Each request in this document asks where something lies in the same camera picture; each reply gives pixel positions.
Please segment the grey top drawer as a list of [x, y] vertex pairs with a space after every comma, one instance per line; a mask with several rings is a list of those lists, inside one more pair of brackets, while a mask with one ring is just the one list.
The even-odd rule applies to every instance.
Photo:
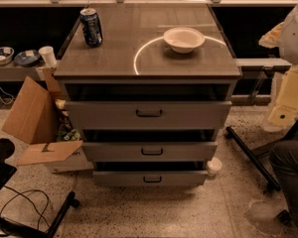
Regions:
[[230, 110], [230, 101], [69, 101], [77, 129], [185, 130], [218, 129]]

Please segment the grey drawer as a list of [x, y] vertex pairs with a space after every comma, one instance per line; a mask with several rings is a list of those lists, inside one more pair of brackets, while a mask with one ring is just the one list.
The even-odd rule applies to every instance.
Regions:
[[102, 186], [197, 186], [207, 177], [207, 171], [93, 173], [94, 182]]
[[69, 101], [77, 129], [185, 130], [218, 129], [230, 110], [230, 101]]
[[95, 162], [184, 162], [210, 160], [216, 142], [84, 143], [84, 153]]

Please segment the grey drawer cabinet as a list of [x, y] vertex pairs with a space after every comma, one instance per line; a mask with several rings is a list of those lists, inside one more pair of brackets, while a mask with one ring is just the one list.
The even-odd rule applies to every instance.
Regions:
[[[240, 70], [205, 4], [99, 4], [103, 43], [90, 48], [77, 30], [55, 73], [69, 101], [230, 101]], [[163, 35], [176, 27], [205, 42], [174, 52]], [[216, 142], [218, 129], [78, 129], [84, 143]], [[93, 172], [206, 171], [204, 161], [95, 162]]]

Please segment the grey middle drawer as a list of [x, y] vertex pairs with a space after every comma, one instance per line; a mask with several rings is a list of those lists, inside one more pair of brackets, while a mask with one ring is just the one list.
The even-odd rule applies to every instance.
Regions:
[[210, 160], [216, 142], [84, 143], [84, 153], [95, 162], [184, 162]]

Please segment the grey bottom drawer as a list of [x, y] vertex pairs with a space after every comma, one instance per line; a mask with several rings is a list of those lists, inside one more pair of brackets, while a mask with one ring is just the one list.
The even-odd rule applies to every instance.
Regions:
[[207, 177], [207, 171], [93, 173], [94, 182], [102, 186], [197, 186]]

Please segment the white paper bowl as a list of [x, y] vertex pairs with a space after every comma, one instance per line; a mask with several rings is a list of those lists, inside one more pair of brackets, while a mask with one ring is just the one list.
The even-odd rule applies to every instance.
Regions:
[[163, 39], [174, 52], [188, 54], [199, 48], [205, 42], [206, 37], [193, 28], [176, 27], [166, 31]]

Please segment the white cup on floor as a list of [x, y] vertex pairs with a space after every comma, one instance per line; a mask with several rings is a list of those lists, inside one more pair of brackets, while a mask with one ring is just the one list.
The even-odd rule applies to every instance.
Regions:
[[219, 158], [213, 157], [210, 161], [207, 162], [207, 171], [211, 177], [216, 176], [222, 169], [222, 167], [223, 164]]

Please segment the blue soda can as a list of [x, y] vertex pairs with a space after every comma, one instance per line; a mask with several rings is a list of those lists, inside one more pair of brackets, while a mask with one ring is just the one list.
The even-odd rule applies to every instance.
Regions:
[[79, 19], [82, 23], [82, 30], [85, 42], [90, 47], [98, 47], [103, 42], [100, 19], [96, 10], [84, 8], [80, 11]]

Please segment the black stand leg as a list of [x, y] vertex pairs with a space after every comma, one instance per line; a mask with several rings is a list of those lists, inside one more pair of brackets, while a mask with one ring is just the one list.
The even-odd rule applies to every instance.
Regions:
[[263, 177], [267, 180], [267, 190], [276, 190], [280, 191], [281, 187], [277, 181], [277, 179], [267, 170], [267, 168], [261, 163], [260, 158], [269, 154], [271, 148], [280, 141], [289, 141], [289, 140], [298, 140], [298, 119], [292, 125], [292, 127], [288, 130], [288, 132], [280, 139], [257, 147], [253, 150], [250, 150], [245, 143], [238, 137], [238, 135], [234, 132], [231, 127], [226, 127], [226, 136], [229, 139], [234, 139], [240, 149], [247, 155], [250, 161], [254, 164], [254, 166], [258, 169], [258, 171], [263, 175]]

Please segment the brown cardboard box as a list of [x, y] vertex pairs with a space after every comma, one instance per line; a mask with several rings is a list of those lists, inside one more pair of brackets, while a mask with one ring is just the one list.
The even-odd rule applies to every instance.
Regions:
[[50, 173], [92, 170], [80, 139], [58, 140], [60, 109], [56, 101], [62, 99], [62, 91], [54, 72], [54, 68], [43, 69], [47, 88], [30, 76], [25, 78], [2, 130], [28, 144], [18, 166], [43, 164]]

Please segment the blue patterned bowl right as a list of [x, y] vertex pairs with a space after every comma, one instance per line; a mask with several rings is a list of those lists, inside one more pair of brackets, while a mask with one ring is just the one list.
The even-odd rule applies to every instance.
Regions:
[[15, 58], [14, 62], [17, 65], [24, 66], [24, 67], [29, 67], [36, 65], [41, 58], [41, 55], [39, 54], [38, 51], [36, 50], [27, 50], [18, 53]]

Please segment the grey low bench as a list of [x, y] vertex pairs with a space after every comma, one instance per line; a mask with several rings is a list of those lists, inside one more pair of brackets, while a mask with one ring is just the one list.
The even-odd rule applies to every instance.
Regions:
[[28, 67], [17, 65], [12, 61], [8, 64], [0, 65], [0, 81], [23, 81], [27, 76], [36, 81], [44, 81], [44, 71], [47, 69], [48, 67], [42, 60], [38, 64]]

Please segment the person in dark trousers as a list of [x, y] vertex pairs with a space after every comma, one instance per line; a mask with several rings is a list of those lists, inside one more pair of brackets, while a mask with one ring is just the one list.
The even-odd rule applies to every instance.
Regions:
[[276, 143], [270, 151], [269, 161], [284, 193], [290, 217], [298, 229], [298, 140]]

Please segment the blue patterned bowl left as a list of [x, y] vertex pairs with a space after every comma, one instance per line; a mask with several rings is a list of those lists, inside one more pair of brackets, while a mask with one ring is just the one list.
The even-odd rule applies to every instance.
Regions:
[[12, 61], [14, 49], [10, 47], [0, 48], [0, 65], [8, 64]]

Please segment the black chair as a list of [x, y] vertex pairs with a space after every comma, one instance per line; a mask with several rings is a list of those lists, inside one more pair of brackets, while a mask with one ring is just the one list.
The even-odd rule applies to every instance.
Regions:
[[[0, 139], [0, 190], [7, 187], [6, 182], [14, 175], [17, 169], [5, 163], [15, 152], [14, 143], [6, 138]], [[61, 225], [66, 213], [70, 207], [78, 208], [79, 201], [75, 198], [75, 193], [71, 191], [54, 221], [47, 231], [41, 231], [39, 228], [33, 228], [24, 224], [3, 218], [0, 215], [0, 237], [15, 236], [16, 238], [54, 238]]]

